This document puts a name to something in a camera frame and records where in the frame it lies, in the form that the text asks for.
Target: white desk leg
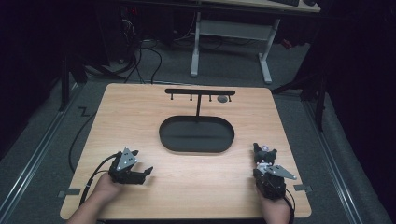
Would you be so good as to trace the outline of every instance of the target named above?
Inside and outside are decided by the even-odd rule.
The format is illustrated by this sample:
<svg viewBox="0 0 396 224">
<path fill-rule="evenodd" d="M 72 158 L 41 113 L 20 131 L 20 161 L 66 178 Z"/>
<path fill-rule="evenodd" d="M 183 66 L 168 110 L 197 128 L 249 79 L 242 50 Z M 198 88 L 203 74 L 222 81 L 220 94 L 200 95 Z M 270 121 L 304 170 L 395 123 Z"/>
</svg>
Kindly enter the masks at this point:
<svg viewBox="0 0 396 224">
<path fill-rule="evenodd" d="M 192 53 L 191 72 L 190 72 L 190 75 L 192 77 L 198 76 L 200 28 L 201 28 L 201 12 L 197 12 L 197 21 L 195 23 L 195 44 L 194 44 L 194 52 Z"/>
<path fill-rule="evenodd" d="M 270 52 L 271 46 L 274 42 L 274 38 L 279 23 L 280 23 L 280 19 L 275 20 L 274 25 L 268 36 L 267 45 L 265 47 L 264 53 L 259 53 L 260 65 L 262 66 L 262 75 L 264 76 L 264 82 L 266 84 L 272 83 L 271 74 L 270 71 L 268 70 L 267 57 L 268 57 L 268 53 Z"/>
</svg>

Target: hand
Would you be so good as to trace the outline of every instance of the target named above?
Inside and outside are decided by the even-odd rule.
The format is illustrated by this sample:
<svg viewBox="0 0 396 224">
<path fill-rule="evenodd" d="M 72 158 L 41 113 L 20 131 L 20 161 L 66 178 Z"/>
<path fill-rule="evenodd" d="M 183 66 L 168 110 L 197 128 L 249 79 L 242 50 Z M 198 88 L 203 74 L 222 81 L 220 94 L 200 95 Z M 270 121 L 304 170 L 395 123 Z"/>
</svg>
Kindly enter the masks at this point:
<svg viewBox="0 0 396 224">
<path fill-rule="evenodd" d="M 262 203 L 262 216 L 267 224 L 288 224 L 290 220 L 290 208 L 284 199 L 271 200 L 264 198 L 255 186 Z"/>
<path fill-rule="evenodd" d="M 116 198 L 121 190 L 122 184 L 113 183 L 108 173 L 103 174 L 96 183 L 90 197 L 67 220 L 67 224 L 95 224 L 102 209 Z"/>
<path fill-rule="evenodd" d="M 108 173 L 103 174 L 96 183 L 90 199 L 97 203 L 106 205 L 111 202 L 122 190 L 122 184 L 114 183 Z"/>
</svg>

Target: black cable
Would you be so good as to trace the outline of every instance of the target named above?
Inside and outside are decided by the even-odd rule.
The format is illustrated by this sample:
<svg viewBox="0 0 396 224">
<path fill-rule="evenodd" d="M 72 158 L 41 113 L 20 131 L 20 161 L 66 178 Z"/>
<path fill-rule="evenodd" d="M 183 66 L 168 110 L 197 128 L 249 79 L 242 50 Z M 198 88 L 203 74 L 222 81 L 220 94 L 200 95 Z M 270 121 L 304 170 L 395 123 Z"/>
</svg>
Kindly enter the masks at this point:
<svg viewBox="0 0 396 224">
<path fill-rule="evenodd" d="M 174 40 L 174 44 L 176 44 L 176 45 L 178 45 L 178 46 L 181 46 L 181 47 L 189 47 L 189 46 L 192 46 L 192 45 L 194 45 L 194 40 L 193 39 L 191 39 L 193 37 L 193 35 L 192 36 L 189 36 L 189 37 L 186 37 L 186 38 L 183 38 L 183 39 L 179 39 L 179 40 Z M 179 42 L 183 42 L 183 41 L 188 41 L 189 43 L 188 44 L 180 44 Z"/>
<path fill-rule="evenodd" d="M 192 16 L 192 21 L 191 21 L 191 25 L 190 25 L 189 31 L 187 31 L 187 33 L 186 33 L 185 35 L 183 35 L 182 37 L 177 38 L 177 39 L 174 39 L 174 42 L 176 42 L 176 41 L 178 41 L 178 40 L 185 39 L 185 38 L 190 38 L 191 36 L 195 36 L 195 35 L 191 35 L 191 30 L 192 30 L 192 28 L 194 27 L 194 24 L 196 23 L 196 22 L 195 22 L 196 17 L 197 17 L 197 13 L 194 12 L 194 15 Z"/>
<path fill-rule="evenodd" d="M 294 222 L 294 211 L 296 209 L 296 202 L 294 201 L 293 196 L 291 195 L 290 191 L 288 189 L 285 189 L 290 197 L 293 199 L 293 206 L 291 206 L 291 203 L 289 202 L 289 200 L 285 197 L 283 197 L 283 199 L 286 201 L 286 204 L 288 205 L 289 209 L 290 209 L 290 220 L 289 220 L 289 224 L 292 224 Z"/>
<path fill-rule="evenodd" d="M 107 161 L 109 161 L 109 160 L 111 160 L 111 159 L 113 159 L 113 158 L 116 158 L 116 157 L 120 156 L 120 154 L 122 154 L 122 152 L 119 151 L 118 153 L 113 154 L 113 155 L 107 157 L 107 158 L 106 158 L 104 161 L 102 161 L 102 162 L 99 164 L 99 166 L 95 169 L 95 171 L 94 171 L 93 174 L 91 175 L 90 179 L 88 180 L 87 185 L 85 186 L 84 191 L 82 192 L 81 200 L 79 201 L 79 206 L 81 206 L 81 205 L 85 202 L 85 199 L 87 198 L 88 190 L 89 190 L 90 187 L 91 187 L 91 183 L 92 183 L 92 181 L 93 181 L 93 178 L 94 178 L 97 174 L 99 174 L 99 173 L 102 172 L 102 171 L 99 172 L 99 169 L 100 169 L 100 168 L 103 166 L 103 164 L 105 164 Z"/>
<path fill-rule="evenodd" d="M 74 138 L 74 140 L 73 140 L 72 145 L 71 145 L 70 148 L 69 148 L 69 155 L 68 155 L 69 167 L 70 167 L 70 169 L 72 170 L 73 173 L 76 171 L 75 168 L 73 167 L 73 164 L 72 164 L 72 150 L 73 150 L 74 144 L 76 143 L 76 141 L 77 141 L 79 135 L 81 134 L 82 130 L 85 128 L 85 126 L 87 126 L 88 122 L 90 122 L 90 120 L 91 120 L 95 115 L 96 115 L 96 112 L 94 112 L 94 113 L 85 121 L 85 123 L 81 126 L 81 128 L 78 130 L 78 133 L 76 134 L 76 136 L 75 136 L 75 138 Z"/>
<path fill-rule="evenodd" d="M 161 54 L 158 51 L 156 51 L 154 49 L 146 49 L 146 50 L 150 50 L 150 51 L 156 53 L 160 57 L 160 63 L 158 64 L 157 69 L 155 69 L 154 73 L 151 75 L 151 85 L 152 85 L 152 84 L 154 84 L 154 76 L 155 76 L 155 74 L 158 72 L 158 70 L 160 69 L 161 65 L 163 64 L 163 57 L 161 56 Z"/>
<path fill-rule="evenodd" d="M 200 43 L 199 47 L 200 47 L 201 49 L 214 50 L 214 49 L 220 48 L 220 47 L 223 45 L 223 38 L 222 38 L 221 36 L 218 37 L 218 40 L 217 40 L 215 37 L 212 37 L 212 39 L 213 39 L 213 41 L 211 41 L 212 43 L 219 40 L 219 44 L 218 44 L 217 46 L 215 46 L 214 48 L 205 48 L 205 47 L 203 47 L 202 44 L 201 44 L 203 41 L 200 41 L 201 43 Z"/>
<path fill-rule="evenodd" d="M 131 71 L 131 72 L 128 74 L 128 76 L 125 78 L 124 83 L 127 83 L 127 82 L 128 82 L 129 77 L 132 75 L 132 73 L 134 72 L 134 70 L 137 69 L 137 66 L 140 64 L 141 60 L 142 60 L 142 43 L 140 43 L 140 45 L 139 45 L 139 61 L 137 61 L 136 65 L 134 66 L 134 69 L 132 69 L 132 71 Z"/>
<path fill-rule="evenodd" d="M 139 76 L 140 84 L 146 84 L 145 80 L 144 80 L 144 79 L 142 78 L 142 76 L 140 75 L 140 72 L 139 72 L 139 68 L 138 68 L 138 67 L 136 67 L 136 72 L 137 72 L 137 75 Z"/>
<path fill-rule="evenodd" d="M 245 46 L 245 45 L 249 45 L 249 44 L 254 44 L 256 42 L 258 42 L 258 40 L 254 40 L 254 39 L 245 40 L 243 43 L 238 43 L 236 41 L 232 41 L 232 40 L 229 40 L 229 39 L 225 39 L 224 40 L 224 43 L 232 44 L 232 45 L 238 45 L 238 46 Z"/>
<path fill-rule="evenodd" d="M 126 71 L 128 71 L 129 69 L 131 69 L 131 68 L 134 66 L 134 63 L 135 63 L 135 57 L 132 56 L 132 57 L 131 57 L 131 60 L 128 62 L 128 64 L 127 64 L 125 67 L 121 68 L 120 70 L 114 71 L 114 72 L 108 70 L 108 73 L 111 73 L 111 74 L 114 75 L 114 76 L 119 75 L 119 74 L 121 74 L 121 73 L 123 73 L 123 72 L 126 72 Z M 89 74 L 91 74 L 91 75 L 94 75 L 94 76 L 104 76 L 104 75 L 107 75 L 107 74 L 104 74 L 103 72 L 94 72 L 94 71 L 92 71 L 91 69 L 87 68 L 86 66 L 84 66 L 84 71 L 87 72 L 87 73 L 89 73 Z"/>
</svg>

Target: human hand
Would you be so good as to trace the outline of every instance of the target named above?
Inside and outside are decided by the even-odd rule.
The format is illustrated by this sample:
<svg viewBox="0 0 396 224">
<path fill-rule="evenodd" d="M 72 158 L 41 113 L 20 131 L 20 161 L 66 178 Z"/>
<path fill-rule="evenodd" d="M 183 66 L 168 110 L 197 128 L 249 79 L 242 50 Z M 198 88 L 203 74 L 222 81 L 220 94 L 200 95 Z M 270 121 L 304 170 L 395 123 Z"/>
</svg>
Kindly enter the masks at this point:
<svg viewBox="0 0 396 224">
<path fill-rule="evenodd" d="M 287 224 L 290 220 L 290 208 L 284 199 L 271 200 L 264 198 L 255 186 L 262 204 L 262 216 L 267 224 Z"/>
<path fill-rule="evenodd" d="M 122 190 L 122 184 L 114 183 L 108 173 L 103 174 L 96 183 L 89 199 L 102 206 L 110 203 Z"/>
</svg>

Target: wooden table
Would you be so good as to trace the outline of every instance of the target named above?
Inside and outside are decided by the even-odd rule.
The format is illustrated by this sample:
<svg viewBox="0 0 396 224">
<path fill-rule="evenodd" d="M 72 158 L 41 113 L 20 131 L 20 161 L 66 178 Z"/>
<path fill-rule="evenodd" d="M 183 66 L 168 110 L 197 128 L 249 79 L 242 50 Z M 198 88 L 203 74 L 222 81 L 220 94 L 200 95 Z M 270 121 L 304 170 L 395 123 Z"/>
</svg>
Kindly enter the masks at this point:
<svg viewBox="0 0 396 224">
<path fill-rule="evenodd" d="M 166 88 L 233 90 L 232 101 L 202 97 L 201 115 L 228 120 L 235 137 L 220 154 L 175 153 L 159 137 L 162 122 L 174 115 L 195 115 L 197 97 L 166 94 Z M 101 214 L 105 219 L 251 218 L 261 217 L 252 169 L 253 143 L 278 150 L 276 164 L 297 180 L 285 179 L 296 201 L 295 216 L 308 217 L 311 208 L 290 151 L 271 92 L 265 88 L 110 84 L 106 88 L 71 189 L 83 189 L 93 170 L 125 147 L 139 150 L 137 171 L 154 166 L 143 185 L 125 185 L 122 194 Z M 112 161 L 103 168 L 108 169 Z M 78 208 L 80 195 L 67 195 L 61 217 Z"/>
</svg>

